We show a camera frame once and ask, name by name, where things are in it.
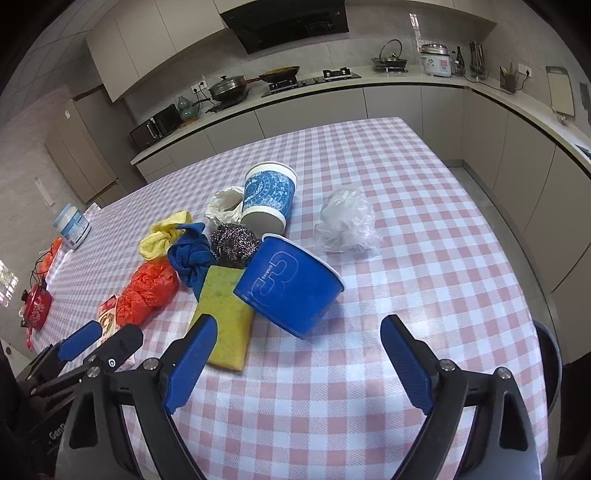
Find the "blue cloth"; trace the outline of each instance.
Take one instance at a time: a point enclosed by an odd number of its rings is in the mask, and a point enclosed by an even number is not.
[[[203,234],[204,228],[202,222],[179,225],[177,229],[185,230],[185,233],[168,249],[168,261],[181,281],[193,289],[198,300],[209,267],[217,264],[209,240]]]

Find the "pot lid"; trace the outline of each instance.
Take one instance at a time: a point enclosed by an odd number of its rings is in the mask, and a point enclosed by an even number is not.
[[[447,55],[447,47],[440,43],[425,43],[421,47],[421,53],[434,53],[436,55]]]

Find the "blue patterned paper cup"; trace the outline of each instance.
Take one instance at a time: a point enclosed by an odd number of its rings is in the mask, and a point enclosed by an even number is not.
[[[296,187],[295,171],[283,163],[267,161],[251,167],[244,185],[242,224],[259,238],[265,233],[281,235]]]

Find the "black chair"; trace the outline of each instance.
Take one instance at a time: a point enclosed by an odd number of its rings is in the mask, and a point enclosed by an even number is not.
[[[544,368],[544,380],[546,383],[546,401],[548,404],[548,415],[552,412],[562,383],[562,357],[556,337],[550,329],[534,320],[535,331],[540,342],[542,353],[542,366]]]

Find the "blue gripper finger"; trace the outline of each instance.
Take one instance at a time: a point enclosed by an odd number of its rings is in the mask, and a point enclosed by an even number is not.
[[[71,362],[90,345],[95,343],[103,333],[99,322],[89,321],[82,328],[62,341],[57,357],[61,362]]]
[[[421,363],[408,344],[408,341],[414,342],[414,338],[403,325],[402,321],[398,318],[397,320],[395,322],[390,316],[382,320],[380,327],[382,345],[411,403],[415,407],[420,408],[425,415],[429,415],[434,404],[433,398],[431,397],[431,376],[421,366]]]
[[[205,367],[209,355],[217,342],[217,322],[212,316],[204,316],[205,321],[193,338],[183,356],[168,376],[168,388],[164,397],[164,408],[172,415],[185,405],[199,375]]]

